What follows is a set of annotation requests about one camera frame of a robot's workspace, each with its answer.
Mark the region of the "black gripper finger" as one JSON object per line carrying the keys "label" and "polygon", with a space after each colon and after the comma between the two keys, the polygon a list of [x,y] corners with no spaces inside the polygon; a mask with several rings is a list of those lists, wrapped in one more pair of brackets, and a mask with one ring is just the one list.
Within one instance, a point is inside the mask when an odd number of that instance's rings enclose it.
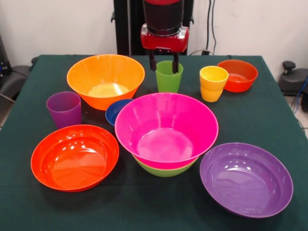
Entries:
{"label": "black gripper finger", "polygon": [[173,53],[173,62],[172,62],[172,72],[178,73],[179,71],[179,53],[178,52],[174,52]]}
{"label": "black gripper finger", "polygon": [[150,69],[156,71],[155,50],[149,50]]}

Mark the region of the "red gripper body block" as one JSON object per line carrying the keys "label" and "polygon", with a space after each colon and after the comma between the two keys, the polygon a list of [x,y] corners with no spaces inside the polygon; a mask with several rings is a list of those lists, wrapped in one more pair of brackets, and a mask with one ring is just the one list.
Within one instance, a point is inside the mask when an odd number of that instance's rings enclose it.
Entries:
{"label": "red gripper body block", "polygon": [[189,28],[186,26],[181,26],[178,33],[164,37],[151,34],[147,24],[141,27],[141,44],[146,50],[184,52],[188,46],[188,39]]}

